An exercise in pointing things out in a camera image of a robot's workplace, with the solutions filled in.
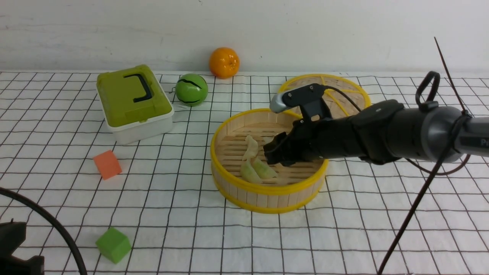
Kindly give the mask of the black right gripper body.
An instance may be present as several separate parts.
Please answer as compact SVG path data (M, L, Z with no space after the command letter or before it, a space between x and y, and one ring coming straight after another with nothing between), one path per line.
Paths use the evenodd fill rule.
M296 163L338 158L363 158L367 150L347 117L335 120L295 120L289 132L279 133L263 146L268 164L290 167Z

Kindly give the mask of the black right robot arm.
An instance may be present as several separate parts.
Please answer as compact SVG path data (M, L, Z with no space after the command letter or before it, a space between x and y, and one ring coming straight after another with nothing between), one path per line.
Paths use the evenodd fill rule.
M399 159L445 163L461 155L488 156L488 118L472 117L434 103L405 108L396 100L369 106L352 116L297 120L264 146L268 164L285 167L319 159L360 158L377 165Z

